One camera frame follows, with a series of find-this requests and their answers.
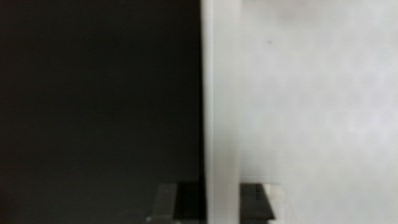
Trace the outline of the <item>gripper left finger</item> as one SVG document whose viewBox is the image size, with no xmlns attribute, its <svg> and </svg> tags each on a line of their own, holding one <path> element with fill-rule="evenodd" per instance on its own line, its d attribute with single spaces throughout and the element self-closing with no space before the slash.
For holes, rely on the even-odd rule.
<svg viewBox="0 0 398 224">
<path fill-rule="evenodd" d="M 199 182 L 158 186 L 144 224 L 206 224 L 206 189 Z"/>
</svg>

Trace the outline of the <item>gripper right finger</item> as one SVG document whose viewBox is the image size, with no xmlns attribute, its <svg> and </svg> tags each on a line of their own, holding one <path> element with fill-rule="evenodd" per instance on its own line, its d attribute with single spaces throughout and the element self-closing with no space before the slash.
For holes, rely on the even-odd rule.
<svg viewBox="0 0 398 224">
<path fill-rule="evenodd" d="M 258 183 L 240 185 L 240 224 L 269 224 L 276 219 L 265 187 Z"/>
</svg>

